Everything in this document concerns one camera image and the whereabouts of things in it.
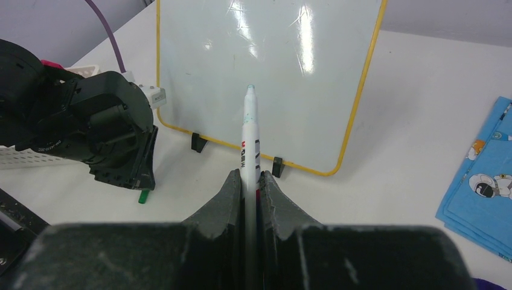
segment whiteboard marker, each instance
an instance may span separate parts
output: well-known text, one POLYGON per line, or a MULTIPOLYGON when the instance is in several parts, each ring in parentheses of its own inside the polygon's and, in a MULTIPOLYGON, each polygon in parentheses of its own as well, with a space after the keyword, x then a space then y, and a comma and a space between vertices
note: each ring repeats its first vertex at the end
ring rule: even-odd
POLYGON ((257 202, 260 195, 260 129, 258 100, 253 85, 247 87, 243 102, 242 125, 242 199, 245 204, 245 286, 258 285, 257 202))

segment white plastic crate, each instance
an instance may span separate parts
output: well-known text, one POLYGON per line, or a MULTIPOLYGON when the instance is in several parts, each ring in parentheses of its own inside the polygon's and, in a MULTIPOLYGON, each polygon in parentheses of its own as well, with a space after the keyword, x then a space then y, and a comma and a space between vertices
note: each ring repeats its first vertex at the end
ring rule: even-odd
MULTIPOLYGON (((67 70, 76 74, 80 74, 83 77, 95 76, 101 72, 100 67, 97 65, 76 66, 73 68, 67 68, 67 70)), ((76 163, 76 161, 40 154, 30 149, 17 152, 14 149, 14 147, 6 148, 0 146, 0 169, 50 166, 73 163, 76 163)))

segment white tabletop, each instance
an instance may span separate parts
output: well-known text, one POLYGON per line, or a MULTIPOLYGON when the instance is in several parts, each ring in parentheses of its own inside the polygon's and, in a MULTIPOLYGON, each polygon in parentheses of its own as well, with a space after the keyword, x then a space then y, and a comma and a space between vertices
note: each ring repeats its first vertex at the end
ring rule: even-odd
MULTIPOLYGON (((146 85, 156 83, 155 8, 115 33, 127 69, 146 85)), ((281 189, 325 224, 441 228, 474 277, 512 288, 512 265, 434 217, 493 102, 512 92, 511 60, 512 48, 381 31, 340 171, 285 168, 281 189)), ((108 40, 76 63, 90 64, 118 70, 108 40)), ((157 188, 144 205, 137 191, 95 182, 84 164, 2 170, 0 187, 51 224, 181 221, 217 193, 239 159, 211 143, 196 153, 189 135, 160 126, 157 188)), ((262 160, 263 170, 271 167, 262 160)))

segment blue towel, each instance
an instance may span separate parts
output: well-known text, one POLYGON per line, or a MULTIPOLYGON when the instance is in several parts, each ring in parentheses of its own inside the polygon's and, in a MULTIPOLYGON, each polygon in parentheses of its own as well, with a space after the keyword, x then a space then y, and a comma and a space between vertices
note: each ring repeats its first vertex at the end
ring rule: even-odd
POLYGON ((512 262, 512 100, 499 97, 448 188, 436 218, 512 262))
POLYGON ((505 288, 483 279, 474 278, 478 290, 506 290, 505 288))

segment purple cable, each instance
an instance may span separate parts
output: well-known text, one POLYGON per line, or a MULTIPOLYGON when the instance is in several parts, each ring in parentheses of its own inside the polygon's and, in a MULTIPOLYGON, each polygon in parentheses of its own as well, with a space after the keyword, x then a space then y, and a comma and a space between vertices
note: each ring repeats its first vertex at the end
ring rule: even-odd
POLYGON ((112 44, 112 48, 114 49, 115 58, 117 59, 117 64, 119 64, 119 70, 121 73, 126 73, 126 69, 124 68, 123 59, 121 58, 121 53, 119 52, 119 47, 117 46, 117 42, 115 41, 114 34, 112 33, 112 30, 110 29, 110 26, 107 22, 107 19, 101 14, 100 9, 92 2, 92 0, 85 0, 89 6, 93 9, 94 13, 100 18, 101 24, 103 24, 103 27, 105 28, 105 31, 107 31, 107 35, 109 36, 110 43, 112 44))

